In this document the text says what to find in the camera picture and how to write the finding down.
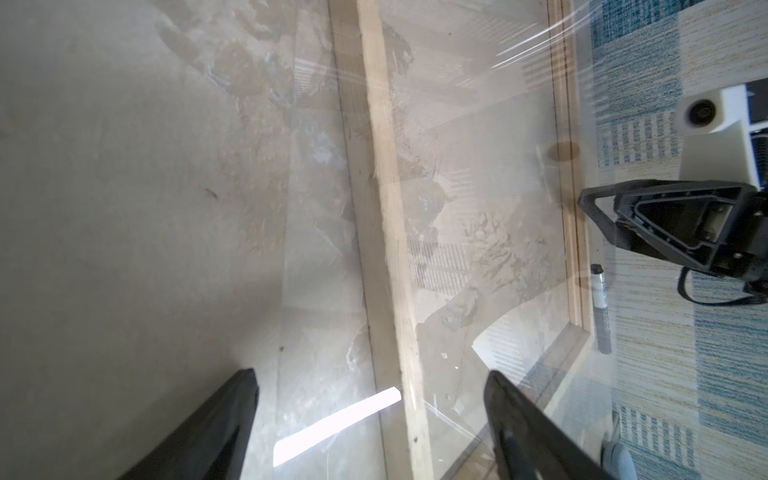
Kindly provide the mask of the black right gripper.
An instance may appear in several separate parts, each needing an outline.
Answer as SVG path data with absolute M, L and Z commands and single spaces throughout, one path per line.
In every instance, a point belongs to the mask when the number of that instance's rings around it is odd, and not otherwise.
M 752 185 L 633 180 L 586 188 L 578 205 L 619 249 L 767 292 L 767 194 Z

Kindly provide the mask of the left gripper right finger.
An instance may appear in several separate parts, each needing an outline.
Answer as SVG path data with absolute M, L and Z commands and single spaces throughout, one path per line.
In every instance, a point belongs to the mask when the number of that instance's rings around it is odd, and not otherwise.
M 610 477 L 499 371 L 487 377 L 484 404 L 499 478 Z

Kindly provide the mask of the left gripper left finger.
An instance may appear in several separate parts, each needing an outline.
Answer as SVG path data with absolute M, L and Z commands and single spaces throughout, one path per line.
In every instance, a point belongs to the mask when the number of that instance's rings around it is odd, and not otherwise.
M 252 369 L 235 372 L 123 479 L 238 479 L 259 401 Z

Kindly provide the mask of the light wooden picture frame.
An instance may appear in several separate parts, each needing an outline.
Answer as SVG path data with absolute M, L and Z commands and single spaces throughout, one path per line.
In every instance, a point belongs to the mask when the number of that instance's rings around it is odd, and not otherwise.
M 484 388 L 544 413 L 594 345 L 574 115 L 585 1 L 328 5 L 392 479 L 496 479 Z

